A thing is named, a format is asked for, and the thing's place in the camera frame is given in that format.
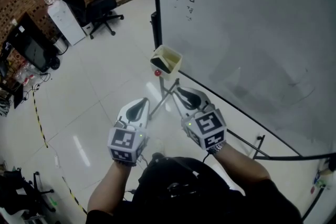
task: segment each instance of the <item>office chair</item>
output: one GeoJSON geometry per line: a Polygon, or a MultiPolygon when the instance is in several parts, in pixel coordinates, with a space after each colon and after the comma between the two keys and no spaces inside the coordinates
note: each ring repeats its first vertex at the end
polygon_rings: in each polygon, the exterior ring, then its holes
{"type": "Polygon", "coordinates": [[[9,42],[4,42],[0,53],[0,76],[5,78],[8,71],[7,58],[12,50],[12,45],[9,42]]]}
{"type": "Polygon", "coordinates": [[[36,183],[38,175],[39,172],[34,173],[34,184],[31,181],[25,181],[20,168],[13,172],[5,172],[4,176],[0,176],[0,207],[3,207],[10,215],[21,210],[28,210],[29,212],[24,213],[25,218],[36,216],[36,214],[42,215],[42,205],[50,212],[55,212],[55,208],[50,208],[42,197],[42,194],[53,193],[54,190],[39,191],[36,183]],[[21,188],[27,195],[20,195],[16,192],[21,188]]]}
{"type": "Polygon", "coordinates": [[[90,2],[87,7],[85,7],[84,0],[63,0],[68,4],[73,14],[75,15],[80,27],[84,27],[89,23],[93,24],[93,30],[90,33],[90,38],[93,39],[92,35],[102,24],[104,24],[111,35],[115,35],[108,21],[115,18],[120,18],[124,20],[123,15],[112,15],[112,10],[117,7],[116,0],[94,0],[90,2]]]}

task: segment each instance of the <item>red ball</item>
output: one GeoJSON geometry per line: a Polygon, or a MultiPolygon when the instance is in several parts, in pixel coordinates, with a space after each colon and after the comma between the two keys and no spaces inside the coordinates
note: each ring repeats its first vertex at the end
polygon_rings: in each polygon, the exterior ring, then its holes
{"type": "Polygon", "coordinates": [[[154,74],[155,74],[157,77],[159,77],[159,76],[161,76],[161,71],[160,71],[160,70],[156,70],[156,71],[154,72],[154,74]]]}

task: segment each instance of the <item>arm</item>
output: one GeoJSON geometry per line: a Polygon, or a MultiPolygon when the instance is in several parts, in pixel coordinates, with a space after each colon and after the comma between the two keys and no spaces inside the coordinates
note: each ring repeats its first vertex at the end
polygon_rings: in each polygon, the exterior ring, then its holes
{"type": "Polygon", "coordinates": [[[131,167],[114,162],[92,193],[89,200],[88,212],[100,210],[112,214],[124,197],[125,186],[130,172],[131,167]]]}
{"type": "Polygon", "coordinates": [[[260,163],[235,150],[227,143],[214,157],[229,177],[244,190],[253,183],[270,179],[269,173],[260,163]]]}

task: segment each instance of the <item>yellow black tape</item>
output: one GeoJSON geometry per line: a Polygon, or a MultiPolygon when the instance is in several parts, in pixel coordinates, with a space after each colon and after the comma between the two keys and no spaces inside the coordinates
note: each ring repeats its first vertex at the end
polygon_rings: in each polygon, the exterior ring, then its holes
{"type": "Polygon", "coordinates": [[[86,210],[83,208],[82,205],[80,205],[79,201],[78,201],[78,200],[76,199],[76,197],[72,194],[72,191],[71,191],[71,189],[69,188],[68,183],[66,182],[65,178],[64,178],[64,177],[62,177],[62,178],[63,178],[63,181],[65,182],[65,184],[67,185],[67,187],[68,187],[68,189],[69,189],[69,191],[70,191],[70,194],[71,194],[71,196],[73,197],[73,199],[75,200],[76,204],[78,204],[79,208],[80,208],[80,209],[87,215],[88,213],[86,212],[86,210]]]}
{"type": "MultiPolygon", "coordinates": [[[[42,130],[42,125],[40,123],[40,117],[38,116],[38,113],[37,113],[37,107],[36,107],[36,100],[35,100],[35,95],[34,95],[34,88],[32,87],[31,89],[33,91],[33,99],[34,99],[34,107],[35,107],[35,112],[36,112],[36,116],[37,116],[37,121],[38,121],[38,124],[40,125],[40,130],[41,130],[41,135],[43,137],[43,140],[44,140],[44,144],[46,145],[46,147],[48,148],[48,143],[46,141],[46,138],[44,136],[44,133],[43,133],[43,130],[42,130]]],[[[65,178],[62,177],[63,181],[65,182],[65,184],[67,185],[69,191],[70,191],[70,194],[72,196],[72,198],[75,200],[76,204],[78,204],[79,208],[87,215],[88,213],[86,212],[86,210],[83,208],[82,205],[80,205],[79,201],[77,200],[77,198],[72,194],[72,191],[71,189],[69,188],[69,185],[68,183],[66,182],[65,178]]]]}
{"type": "Polygon", "coordinates": [[[44,133],[43,133],[43,130],[42,130],[42,125],[40,123],[40,117],[38,116],[38,113],[37,113],[37,107],[36,107],[36,100],[35,100],[35,94],[34,94],[34,88],[31,87],[32,89],[32,92],[33,92],[33,99],[34,99],[34,107],[35,107],[35,112],[36,112],[36,116],[37,116],[37,122],[38,122],[38,125],[40,126],[40,131],[41,131],[41,135],[43,137],[43,140],[44,140],[44,144],[46,145],[46,148],[48,148],[48,143],[46,141],[46,138],[44,136],[44,133]]]}

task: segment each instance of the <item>whiteboard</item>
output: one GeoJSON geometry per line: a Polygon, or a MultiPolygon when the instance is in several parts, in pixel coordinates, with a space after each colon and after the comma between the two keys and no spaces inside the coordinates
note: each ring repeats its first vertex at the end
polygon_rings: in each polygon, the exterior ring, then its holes
{"type": "Polygon", "coordinates": [[[181,71],[300,154],[336,151],[336,0],[160,0],[160,13],[181,71]]]}

